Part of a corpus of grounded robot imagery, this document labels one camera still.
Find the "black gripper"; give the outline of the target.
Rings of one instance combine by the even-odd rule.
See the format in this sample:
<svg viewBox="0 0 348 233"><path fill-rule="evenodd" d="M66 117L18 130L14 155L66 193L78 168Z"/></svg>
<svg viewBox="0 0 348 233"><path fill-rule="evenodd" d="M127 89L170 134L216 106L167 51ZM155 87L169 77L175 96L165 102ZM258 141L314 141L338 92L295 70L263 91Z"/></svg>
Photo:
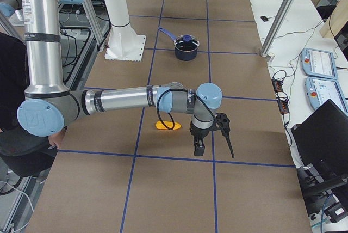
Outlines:
<svg viewBox="0 0 348 233"><path fill-rule="evenodd" d="M194 156L203 156L205 145L203 138L209 134L212 122L201 122L199 120L191 120L190 133L194 136Z"/></svg>

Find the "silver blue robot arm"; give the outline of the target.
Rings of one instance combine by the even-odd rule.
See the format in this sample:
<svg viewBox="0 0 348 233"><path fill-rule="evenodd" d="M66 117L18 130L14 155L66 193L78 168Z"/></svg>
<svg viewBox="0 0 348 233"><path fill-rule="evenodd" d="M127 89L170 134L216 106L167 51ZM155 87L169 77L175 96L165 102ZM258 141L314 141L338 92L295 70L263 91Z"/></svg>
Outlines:
<svg viewBox="0 0 348 233"><path fill-rule="evenodd" d="M47 137L73 121L98 112L155 107L158 112L191 115L194 155L202 156L210 131L229 134L229 121L218 113L222 91L212 83L196 90L179 83L148 85L109 91L72 91L63 82L58 5L85 0L21 0L24 15L30 84L17 110L20 125L29 133Z"/></svg>

